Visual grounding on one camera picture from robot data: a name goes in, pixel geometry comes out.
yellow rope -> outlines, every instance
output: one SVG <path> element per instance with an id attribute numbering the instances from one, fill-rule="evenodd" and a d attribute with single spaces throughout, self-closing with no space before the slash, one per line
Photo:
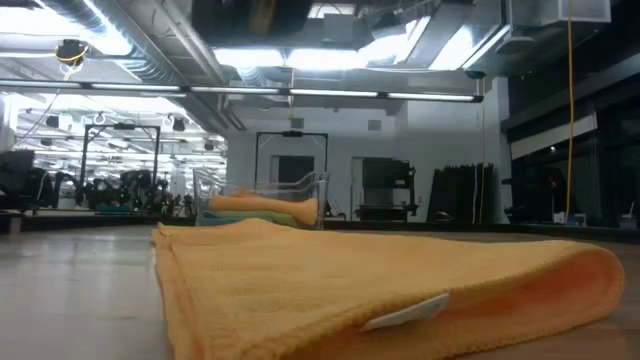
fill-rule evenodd
<path id="1" fill-rule="evenodd" d="M 573 25 L 571 16 L 573 13 L 573 0 L 569 0 L 568 13 L 568 46 L 569 46 L 569 161 L 567 166 L 567 209 L 564 223 L 569 223 L 569 210 L 571 210 L 571 181 L 573 172 L 573 122 L 576 117 L 573 95 Z"/>
<path id="2" fill-rule="evenodd" d="M 482 78 L 482 96 L 487 96 L 486 77 Z M 482 213 L 484 210 L 484 164 L 485 164 L 485 139 L 484 139 L 484 98 L 482 99 L 482 181 L 480 185 L 480 216 L 478 224 L 482 224 Z"/>

green towel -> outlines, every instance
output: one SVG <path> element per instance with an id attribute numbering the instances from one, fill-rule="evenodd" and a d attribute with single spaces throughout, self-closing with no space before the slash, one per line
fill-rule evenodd
<path id="1" fill-rule="evenodd" d="M 279 225 L 299 228 L 300 225 L 293 216 L 289 214 L 278 213 L 275 211 L 216 211 L 217 216 L 234 219 L 257 218 L 267 220 Z"/>

ceiling light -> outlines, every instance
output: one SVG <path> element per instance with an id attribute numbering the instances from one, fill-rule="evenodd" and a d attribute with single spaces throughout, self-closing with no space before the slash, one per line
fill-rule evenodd
<path id="1" fill-rule="evenodd" d="M 215 49 L 220 64 L 233 67 L 283 66 L 284 58 L 275 49 Z"/>
<path id="2" fill-rule="evenodd" d="M 422 34 L 427 29 L 427 25 L 429 25 L 429 21 L 431 21 L 431 17 L 425 16 L 420 20 L 411 21 L 407 24 L 407 40 L 402 44 L 402 47 L 396 54 L 396 58 L 393 61 L 394 64 L 398 64 L 404 62 L 409 58 L 409 55 L 413 52 L 413 49 L 416 47 L 418 40 L 422 37 Z"/>
<path id="3" fill-rule="evenodd" d="M 76 89 L 80 84 L 66 81 L 0 80 L 0 86 Z"/>
<path id="4" fill-rule="evenodd" d="M 147 96 L 147 97 L 162 96 L 162 97 L 171 97 L 171 98 L 185 98 L 185 97 L 187 97 L 187 94 L 185 94 L 185 93 L 141 92 L 140 96 Z"/>
<path id="5" fill-rule="evenodd" d="M 207 151 L 213 151 L 214 148 L 215 144 L 213 143 L 213 140 L 207 139 L 207 141 L 205 141 L 204 143 L 204 149 Z"/>
<path id="6" fill-rule="evenodd" d="M 173 85 L 143 85 L 143 84 L 91 84 L 98 90 L 127 90 L 127 91 L 180 91 L 179 86 Z"/>
<path id="7" fill-rule="evenodd" d="M 175 118 L 173 115 L 169 114 L 166 118 L 162 119 L 163 127 L 173 127 L 173 123 L 175 122 Z"/>
<path id="8" fill-rule="evenodd" d="M 473 34 L 471 28 L 463 25 L 449 39 L 429 70 L 457 70 L 473 54 Z"/>
<path id="9" fill-rule="evenodd" d="M 56 115 L 49 115 L 47 116 L 47 119 L 44 121 L 44 123 L 48 127 L 58 128 L 60 126 L 60 117 Z"/>
<path id="10" fill-rule="evenodd" d="M 349 70 L 363 68 L 366 61 L 354 50 L 296 49 L 287 66 L 300 70 Z"/>
<path id="11" fill-rule="evenodd" d="M 347 91 L 347 90 L 315 90 L 315 89 L 291 89 L 291 95 L 316 95 L 316 96 L 342 96 L 342 97 L 367 97 L 375 98 L 375 91 Z"/>
<path id="12" fill-rule="evenodd" d="M 455 101 L 455 102 L 473 102 L 477 100 L 476 96 L 471 95 L 446 95 L 446 94 L 420 94 L 420 93 L 389 93 L 389 99 L 399 100 L 430 100 L 430 101 Z"/>
<path id="13" fill-rule="evenodd" d="M 484 54 L 486 54 L 487 51 L 489 51 L 489 49 L 491 49 L 498 41 L 500 41 L 500 39 L 502 39 L 509 32 L 509 30 L 511 30 L 510 25 L 503 26 L 500 31 L 498 31 L 493 37 L 487 40 L 482 45 L 482 47 L 478 51 L 476 51 L 476 53 L 473 54 L 473 56 L 471 56 L 471 58 L 467 60 L 464 65 L 462 65 L 462 68 L 467 69 L 471 65 L 475 64 L 475 62 L 478 61 L 478 59 L 480 59 Z"/>
<path id="14" fill-rule="evenodd" d="M 258 95 L 278 95 L 279 89 L 270 88 L 242 88 L 242 87 L 219 87 L 219 86 L 194 86 L 193 92 L 211 92 L 218 94 L 258 94 Z"/>
<path id="15" fill-rule="evenodd" d="M 173 131 L 183 132 L 186 129 L 184 125 L 184 119 L 175 119 L 173 121 Z"/>

yellow towel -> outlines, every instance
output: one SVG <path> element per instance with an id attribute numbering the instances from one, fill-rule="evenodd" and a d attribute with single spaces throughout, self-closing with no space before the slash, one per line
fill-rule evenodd
<path id="1" fill-rule="evenodd" d="M 318 217 L 318 199 L 301 202 L 270 199 L 262 196 L 235 193 L 232 196 L 213 196 L 209 199 L 209 209 L 220 211 L 274 211 L 293 216 L 303 224 L 313 226 Z"/>
<path id="2" fill-rule="evenodd" d="M 160 226 L 157 274 L 176 360 L 435 359 L 610 314 L 615 255 L 570 241 L 481 244 L 305 231 L 251 219 Z M 449 294 L 437 316 L 363 325 Z"/>

towel tag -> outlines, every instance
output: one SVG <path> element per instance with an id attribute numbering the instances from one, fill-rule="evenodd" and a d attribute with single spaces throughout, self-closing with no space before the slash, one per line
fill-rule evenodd
<path id="1" fill-rule="evenodd" d="M 360 331 L 369 331 L 387 326 L 401 325 L 408 321 L 432 318 L 444 310 L 448 303 L 448 293 L 438 295 L 400 311 L 369 320 Z"/>

